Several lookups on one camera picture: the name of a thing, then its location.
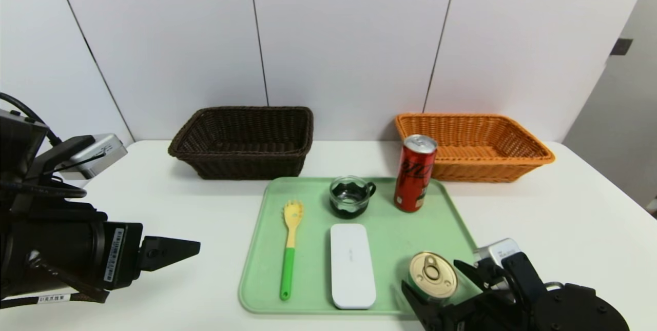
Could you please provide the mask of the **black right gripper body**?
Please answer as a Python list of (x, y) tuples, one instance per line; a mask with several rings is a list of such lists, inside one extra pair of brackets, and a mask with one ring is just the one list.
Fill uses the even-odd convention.
[(523, 293), (489, 289), (440, 310), (441, 330), (537, 330)]

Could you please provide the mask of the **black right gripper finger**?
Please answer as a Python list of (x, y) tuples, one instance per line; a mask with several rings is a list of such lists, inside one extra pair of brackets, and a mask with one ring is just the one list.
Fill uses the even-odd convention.
[(479, 287), (481, 291), (487, 291), (491, 286), (499, 283), (498, 266), (493, 259), (481, 259), (475, 264), (476, 266), (473, 266), (461, 260), (453, 261), (455, 268)]
[(401, 291), (424, 330), (444, 330), (445, 324), (437, 304), (421, 298), (418, 292), (404, 280), (401, 281)]

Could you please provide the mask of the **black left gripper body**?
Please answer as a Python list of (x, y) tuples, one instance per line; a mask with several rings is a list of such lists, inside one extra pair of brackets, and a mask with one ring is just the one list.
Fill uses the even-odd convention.
[(140, 268), (140, 223), (106, 216), (36, 216), (10, 223), (9, 295), (75, 289), (105, 299), (128, 287)]

